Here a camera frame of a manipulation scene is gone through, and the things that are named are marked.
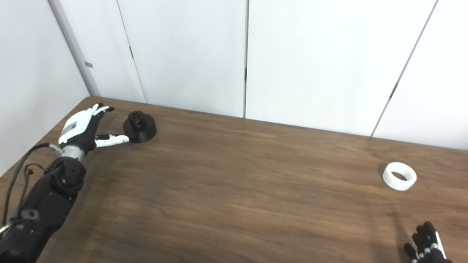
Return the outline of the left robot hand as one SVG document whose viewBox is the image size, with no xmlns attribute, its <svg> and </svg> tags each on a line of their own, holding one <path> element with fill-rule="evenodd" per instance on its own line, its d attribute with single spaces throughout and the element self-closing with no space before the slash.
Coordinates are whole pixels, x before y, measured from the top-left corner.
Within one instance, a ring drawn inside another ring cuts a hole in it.
<svg viewBox="0 0 468 263">
<path fill-rule="evenodd" d="M 82 110 L 70 117 L 62 130 L 58 143 L 63 156 L 77 158 L 79 154 L 86 155 L 95 148 L 124 144 L 130 141 L 126 135 L 97 135 L 100 121 L 106 112 L 114 111 L 111 106 L 97 103 L 87 110 Z"/>
</svg>

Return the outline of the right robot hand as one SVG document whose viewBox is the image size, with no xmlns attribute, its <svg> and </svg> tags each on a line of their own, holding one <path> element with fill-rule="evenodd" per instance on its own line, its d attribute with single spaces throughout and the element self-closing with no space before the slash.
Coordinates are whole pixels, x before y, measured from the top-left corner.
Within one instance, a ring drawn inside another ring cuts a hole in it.
<svg viewBox="0 0 468 263">
<path fill-rule="evenodd" d="M 440 235 L 430 221 L 416 227 L 413 244 L 405 243 L 403 249 L 411 263 L 452 263 L 445 253 Z"/>
</svg>

